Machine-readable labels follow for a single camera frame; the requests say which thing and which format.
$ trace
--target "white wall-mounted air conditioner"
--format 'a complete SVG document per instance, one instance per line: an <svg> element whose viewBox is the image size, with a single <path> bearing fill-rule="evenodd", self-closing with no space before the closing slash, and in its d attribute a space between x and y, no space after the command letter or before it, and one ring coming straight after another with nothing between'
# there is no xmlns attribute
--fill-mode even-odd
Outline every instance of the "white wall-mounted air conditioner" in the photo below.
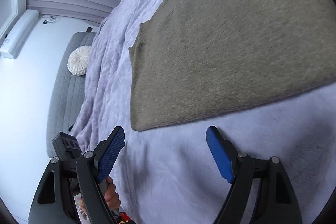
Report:
<svg viewBox="0 0 336 224"><path fill-rule="evenodd" d="M3 57L15 59L26 41L31 29L39 19L39 12L27 10L16 22L0 47L0 54Z"/></svg>

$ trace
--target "folded blanket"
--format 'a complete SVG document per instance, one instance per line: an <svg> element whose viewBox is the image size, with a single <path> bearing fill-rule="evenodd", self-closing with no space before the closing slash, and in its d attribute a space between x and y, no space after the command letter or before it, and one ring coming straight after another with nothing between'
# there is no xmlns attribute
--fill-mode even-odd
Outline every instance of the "folded blanket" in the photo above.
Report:
<svg viewBox="0 0 336 224"><path fill-rule="evenodd" d="M164 0L133 47L131 125L252 107L336 78L332 0Z"/></svg>

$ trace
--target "round pillow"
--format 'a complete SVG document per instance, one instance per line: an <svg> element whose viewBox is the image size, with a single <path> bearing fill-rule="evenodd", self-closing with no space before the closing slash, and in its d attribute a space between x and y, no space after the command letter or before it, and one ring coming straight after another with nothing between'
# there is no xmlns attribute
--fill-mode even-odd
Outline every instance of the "round pillow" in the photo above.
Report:
<svg viewBox="0 0 336 224"><path fill-rule="evenodd" d="M91 46L82 46L75 49L68 59L68 70L73 75L86 74L86 68L89 61Z"/></svg>

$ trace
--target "textured blue pad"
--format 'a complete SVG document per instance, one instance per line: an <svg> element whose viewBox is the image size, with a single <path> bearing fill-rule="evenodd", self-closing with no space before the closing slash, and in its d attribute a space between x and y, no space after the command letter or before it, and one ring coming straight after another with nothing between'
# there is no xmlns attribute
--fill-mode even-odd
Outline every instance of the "textured blue pad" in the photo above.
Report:
<svg viewBox="0 0 336 224"><path fill-rule="evenodd" d="M211 128L207 129L206 140L220 174L223 178L227 179L229 183L232 183L235 176L232 172L231 160Z"/></svg>
<svg viewBox="0 0 336 224"><path fill-rule="evenodd" d="M120 150L125 146L125 132L122 128L119 129L118 133L113 138L110 146L106 150L105 154L98 163L98 183L101 183L106 179L112 170L114 163L119 155Z"/></svg>

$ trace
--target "fingernail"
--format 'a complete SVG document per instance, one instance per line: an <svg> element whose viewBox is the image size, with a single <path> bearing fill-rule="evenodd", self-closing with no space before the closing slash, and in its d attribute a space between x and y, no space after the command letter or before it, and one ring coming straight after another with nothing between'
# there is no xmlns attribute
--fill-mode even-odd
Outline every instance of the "fingernail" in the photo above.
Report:
<svg viewBox="0 0 336 224"><path fill-rule="evenodd" d="M105 197L105 201L108 202L112 199L111 195L108 195L107 197Z"/></svg>

